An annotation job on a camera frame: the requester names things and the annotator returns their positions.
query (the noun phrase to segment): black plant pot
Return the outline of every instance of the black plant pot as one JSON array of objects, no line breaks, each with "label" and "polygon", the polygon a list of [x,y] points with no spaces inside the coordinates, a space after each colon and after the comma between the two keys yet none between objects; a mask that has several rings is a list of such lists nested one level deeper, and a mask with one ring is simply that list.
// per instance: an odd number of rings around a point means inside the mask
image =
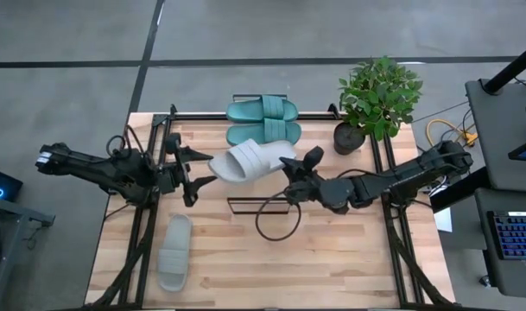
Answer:
[{"label": "black plant pot", "polygon": [[333,130],[333,148],[340,155],[349,155],[363,145],[366,140],[360,130],[353,130],[352,126],[343,122]]}]

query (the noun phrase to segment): white slipper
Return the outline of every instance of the white slipper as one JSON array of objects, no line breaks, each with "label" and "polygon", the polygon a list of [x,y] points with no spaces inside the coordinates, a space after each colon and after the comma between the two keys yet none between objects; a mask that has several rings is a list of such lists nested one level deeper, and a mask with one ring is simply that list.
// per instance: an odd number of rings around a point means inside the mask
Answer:
[{"label": "white slipper", "polygon": [[283,168],[280,157],[295,159],[293,145],[288,141],[277,141],[258,145],[248,139],[215,155],[207,164],[221,180],[230,183],[254,181]]},{"label": "white slipper", "polygon": [[176,214],[168,222],[167,235],[159,250],[159,285],[167,291],[181,291],[186,284],[192,221]]}]

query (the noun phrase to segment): potted plant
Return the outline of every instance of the potted plant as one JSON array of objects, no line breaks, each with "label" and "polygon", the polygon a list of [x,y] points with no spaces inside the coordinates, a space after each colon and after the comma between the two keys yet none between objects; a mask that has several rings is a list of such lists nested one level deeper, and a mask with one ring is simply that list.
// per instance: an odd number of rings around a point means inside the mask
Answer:
[{"label": "potted plant", "polygon": [[339,79],[339,102],[347,115],[333,132],[333,147],[341,155],[359,148],[367,135],[394,137],[420,99],[422,81],[387,56],[357,64],[349,80]]}]

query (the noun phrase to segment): keyboard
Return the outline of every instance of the keyboard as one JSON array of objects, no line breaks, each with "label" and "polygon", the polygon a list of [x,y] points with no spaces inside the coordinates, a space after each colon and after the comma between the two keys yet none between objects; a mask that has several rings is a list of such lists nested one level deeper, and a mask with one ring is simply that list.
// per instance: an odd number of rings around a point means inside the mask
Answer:
[{"label": "keyboard", "polygon": [[526,212],[489,212],[501,259],[526,260]]}]

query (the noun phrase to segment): green leaves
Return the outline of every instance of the green leaves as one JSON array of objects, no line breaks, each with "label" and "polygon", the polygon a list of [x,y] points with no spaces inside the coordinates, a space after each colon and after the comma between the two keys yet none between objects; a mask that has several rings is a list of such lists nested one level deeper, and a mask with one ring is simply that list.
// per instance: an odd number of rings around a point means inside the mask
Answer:
[{"label": "green leaves", "polygon": [[375,134],[377,140],[397,135],[401,123],[413,121],[409,114],[423,85],[416,79],[416,73],[388,57],[357,64],[348,79],[339,79],[345,121]]}]

